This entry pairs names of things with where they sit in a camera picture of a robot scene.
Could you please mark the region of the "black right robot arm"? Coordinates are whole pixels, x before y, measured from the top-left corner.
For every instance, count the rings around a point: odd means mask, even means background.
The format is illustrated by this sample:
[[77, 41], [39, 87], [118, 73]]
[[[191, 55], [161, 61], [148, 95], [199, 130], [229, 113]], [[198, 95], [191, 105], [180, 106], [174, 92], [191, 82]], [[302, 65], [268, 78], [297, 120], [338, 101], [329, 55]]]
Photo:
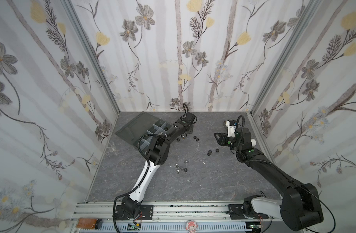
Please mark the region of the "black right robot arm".
[[245, 128], [244, 116], [228, 120], [226, 128], [227, 132], [214, 134], [217, 143], [228, 147], [240, 163], [264, 177], [282, 198], [280, 201], [261, 195], [245, 198], [241, 210], [245, 217], [268, 215], [281, 219], [295, 232], [324, 221], [322, 208], [325, 204], [319, 199], [317, 188], [294, 179], [257, 149], [256, 140], [252, 138], [250, 130]]

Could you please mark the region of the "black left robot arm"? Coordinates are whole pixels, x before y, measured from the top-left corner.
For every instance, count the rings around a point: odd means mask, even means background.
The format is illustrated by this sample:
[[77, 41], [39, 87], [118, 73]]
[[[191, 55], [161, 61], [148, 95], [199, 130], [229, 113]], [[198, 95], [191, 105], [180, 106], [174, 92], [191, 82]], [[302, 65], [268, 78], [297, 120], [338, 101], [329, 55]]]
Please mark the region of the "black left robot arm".
[[180, 136], [191, 134], [197, 121], [196, 115], [189, 112], [186, 103], [183, 109], [184, 114], [166, 133], [146, 134], [138, 140], [138, 151], [146, 162], [133, 189], [115, 198], [113, 219], [135, 219], [142, 215], [141, 205], [145, 192], [157, 169], [167, 160], [170, 144]]

